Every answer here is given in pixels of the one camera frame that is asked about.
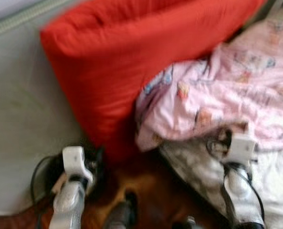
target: wooden floor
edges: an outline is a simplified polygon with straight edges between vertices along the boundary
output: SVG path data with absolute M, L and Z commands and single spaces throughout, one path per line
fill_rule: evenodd
M 123 199 L 126 189 L 138 197 L 136 229 L 170 229 L 175 221 L 194 216 L 205 229 L 228 228 L 225 218 L 186 187 L 157 154 L 140 155 L 107 175 L 103 191 L 96 200 L 87 200 L 83 229 L 100 229 L 111 208 Z M 47 229 L 52 209 L 42 216 Z M 34 229 L 33 209 L 17 216 L 0 217 L 0 229 Z

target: red pillow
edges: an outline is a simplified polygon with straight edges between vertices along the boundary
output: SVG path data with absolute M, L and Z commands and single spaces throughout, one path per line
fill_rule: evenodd
M 91 0 L 41 31 L 73 112 L 110 164 L 138 152 L 134 101 L 172 62 L 233 34 L 264 0 Z

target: wire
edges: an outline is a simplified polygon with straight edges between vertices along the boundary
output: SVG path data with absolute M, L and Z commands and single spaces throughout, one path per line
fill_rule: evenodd
M 208 153 L 215 159 L 217 160 L 221 165 L 223 165 L 224 167 L 228 168 L 229 170 L 233 170 L 236 172 L 237 175 L 239 175 L 250 187 L 251 189 L 253 190 L 253 192 L 255 193 L 258 201 L 259 201 L 259 204 L 260 204 L 260 209 L 261 209 L 261 218 L 262 220 L 264 221 L 264 217 L 265 217 L 265 213 L 264 213 L 264 207 L 263 207 L 263 202 L 257 192 L 257 190 L 254 188 L 254 186 L 251 184 L 251 182 L 246 178 L 244 177 L 241 173 L 238 172 L 238 170 L 236 170 L 236 168 L 230 166 L 229 164 L 227 163 L 223 163 L 222 161 L 219 160 L 219 158 L 217 158 L 215 155 L 212 154 L 212 143 L 213 142 L 219 142 L 215 139 L 209 139 L 207 142 L 206 142 L 206 149 L 208 151 Z
M 40 166 L 42 165 L 42 163 L 48 159 L 52 159 L 54 156 L 46 156 L 44 157 L 43 159 L 41 159 L 39 161 L 39 163 L 36 165 L 34 171 L 33 171 L 33 174 L 32 174 L 32 178 L 31 178 L 31 183 L 30 183 L 30 195 L 31 195 L 31 200 L 32 200 L 32 204 L 34 206 L 34 213 L 35 215 L 37 215 L 37 223 L 36 223 L 36 229 L 41 229 L 42 226 L 41 226 L 41 218 L 42 218 L 42 214 L 45 212 L 44 210 L 42 212 L 40 212 L 38 209 L 37 209 L 37 202 L 36 202 L 36 199 L 35 199 L 35 192 L 34 192 L 34 183 L 35 183 L 35 177 L 36 177 L 36 174 L 37 174 L 37 171 L 38 169 L 40 168 Z

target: pink blanket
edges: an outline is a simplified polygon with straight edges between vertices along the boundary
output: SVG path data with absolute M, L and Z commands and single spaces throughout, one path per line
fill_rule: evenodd
M 169 66 L 140 94 L 136 118 L 142 151 L 236 123 L 259 150 L 282 149 L 283 23 L 261 22 L 207 59 Z

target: black cable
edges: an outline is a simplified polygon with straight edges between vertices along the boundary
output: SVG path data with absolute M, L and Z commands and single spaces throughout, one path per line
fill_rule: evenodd
M 39 163 L 36 165 L 34 171 L 33 171 L 33 174 L 32 174 L 32 178 L 31 178 L 31 183 L 30 183 L 30 195 L 31 195 L 31 200 L 32 200 L 32 204 L 34 206 L 34 213 L 35 215 L 37 215 L 37 223 L 36 223 L 36 229 L 41 229 L 42 226 L 41 226 L 41 218 L 42 218 L 42 214 L 45 212 L 45 211 L 42 211 L 40 212 L 38 209 L 37 209 L 37 202 L 35 200 L 35 192 L 34 192 L 34 183 L 35 183 L 35 177 L 36 177 L 36 174 L 37 174 L 37 171 L 38 169 L 40 168 L 40 166 L 42 165 L 42 163 L 48 159 L 52 159 L 53 156 L 46 156 L 44 157 L 43 159 L 41 159 L 39 161 Z
M 208 151 L 208 153 L 214 158 L 216 159 L 222 166 L 228 168 L 229 170 L 232 169 L 236 172 L 237 175 L 239 175 L 250 187 L 251 189 L 253 190 L 253 192 L 255 193 L 258 201 L 259 201 L 259 204 L 260 204 L 260 209 L 261 209 L 261 217 L 262 217 L 262 220 L 264 222 L 264 217 L 265 217 L 265 213 L 264 213 L 264 207 L 263 207 L 263 203 L 262 203 L 262 200 L 257 192 L 257 190 L 253 187 L 253 185 L 251 184 L 251 182 L 246 178 L 244 177 L 241 173 L 239 173 L 234 167 L 230 166 L 229 164 L 227 163 L 223 163 L 222 161 L 220 161 L 215 155 L 212 154 L 212 143 L 213 142 L 218 142 L 220 143 L 219 141 L 217 140 L 213 140 L 213 139 L 209 139 L 207 142 L 206 142 L 206 149 Z

